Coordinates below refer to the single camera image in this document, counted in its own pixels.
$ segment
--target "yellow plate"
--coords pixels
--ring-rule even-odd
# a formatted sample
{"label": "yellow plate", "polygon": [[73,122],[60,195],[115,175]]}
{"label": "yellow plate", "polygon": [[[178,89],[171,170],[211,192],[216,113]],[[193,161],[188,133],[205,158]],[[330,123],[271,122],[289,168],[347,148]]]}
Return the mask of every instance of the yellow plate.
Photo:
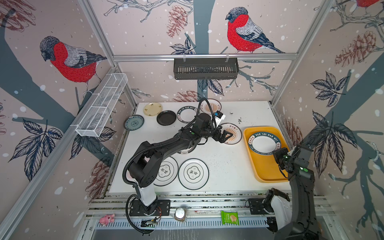
{"label": "yellow plate", "polygon": [[144,107],[144,114],[147,116],[156,116],[163,111],[163,106],[160,103],[148,103]]}
{"label": "yellow plate", "polygon": [[287,182],[288,180],[280,173],[279,166],[275,162],[273,155],[261,155],[252,151],[248,146],[248,139],[257,132],[269,132],[277,136],[281,141],[281,147],[286,147],[289,150],[287,143],[281,132],[275,127],[249,127],[244,129],[243,139],[248,151],[249,160],[255,174],[255,178],[259,182]]}

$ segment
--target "pink toy bear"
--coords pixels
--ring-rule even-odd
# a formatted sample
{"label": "pink toy bear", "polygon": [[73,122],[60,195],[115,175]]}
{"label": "pink toy bear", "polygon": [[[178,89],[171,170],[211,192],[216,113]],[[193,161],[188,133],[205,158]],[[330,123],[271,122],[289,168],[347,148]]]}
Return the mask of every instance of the pink toy bear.
{"label": "pink toy bear", "polygon": [[99,223],[105,227],[110,222],[115,222],[115,214],[105,215],[104,217],[100,218]]}

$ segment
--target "bird head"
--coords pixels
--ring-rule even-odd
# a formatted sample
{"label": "bird head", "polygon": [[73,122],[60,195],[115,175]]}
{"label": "bird head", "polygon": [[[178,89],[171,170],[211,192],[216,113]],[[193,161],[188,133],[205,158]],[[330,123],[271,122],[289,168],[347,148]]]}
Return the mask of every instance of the bird head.
{"label": "bird head", "polygon": [[230,23],[233,23],[236,18],[240,15],[248,15],[248,11],[244,7],[235,7],[229,11],[225,20],[228,20]]}
{"label": "bird head", "polygon": [[44,61],[46,61],[48,59],[51,61],[56,60],[55,52],[53,51],[53,48],[59,42],[60,41],[53,36],[48,36],[42,40],[42,42],[40,43],[40,51],[41,51],[41,55],[43,56]]}

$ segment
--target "table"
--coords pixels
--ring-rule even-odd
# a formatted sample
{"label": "table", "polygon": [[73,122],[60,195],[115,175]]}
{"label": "table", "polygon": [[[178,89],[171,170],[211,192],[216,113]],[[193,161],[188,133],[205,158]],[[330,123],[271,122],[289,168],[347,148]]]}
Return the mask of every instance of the table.
{"label": "table", "polygon": [[[125,164],[142,142],[155,143],[170,139],[181,127],[186,125],[178,119],[169,126],[159,125],[155,116],[144,115],[143,109],[146,104],[138,104],[136,114],[142,115],[145,122],[138,130],[129,132],[109,193],[124,195],[134,192],[131,185],[123,182],[121,176]],[[161,104],[163,111],[172,110],[177,113],[181,107],[197,107],[199,103]],[[272,126],[280,130],[267,101],[235,101],[221,102],[221,104],[221,112],[226,115],[221,123],[233,123],[242,132],[245,128],[253,126]],[[177,161],[179,167],[190,158],[204,161],[209,169],[208,182],[198,190],[189,190],[183,187],[179,178],[176,177],[172,183],[166,186],[155,186],[156,194],[238,194],[265,192],[272,187],[279,190],[291,190],[289,182],[261,183],[255,179],[244,139],[237,144],[228,145],[210,138],[205,145],[197,146],[193,152],[189,154],[176,153],[172,157]]]}

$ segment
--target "orange tray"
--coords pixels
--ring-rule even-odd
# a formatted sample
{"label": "orange tray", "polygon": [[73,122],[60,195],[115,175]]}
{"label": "orange tray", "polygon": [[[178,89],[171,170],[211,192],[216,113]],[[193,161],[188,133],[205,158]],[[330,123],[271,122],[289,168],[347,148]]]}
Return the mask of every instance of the orange tray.
{"label": "orange tray", "polygon": [[287,143],[281,132],[275,127],[249,127],[244,129],[243,139],[245,140],[245,147],[248,151],[249,160],[253,167],[255,178],[259,182],[287,182],[288,180],[280,173],[279,166],[275,162],[273,155],[261,155],[252,151],[248,146],[248,139],[250,136],[257,132],[270,132],[276,135],[281,141],[281,147],[286,147],[289,150]]}

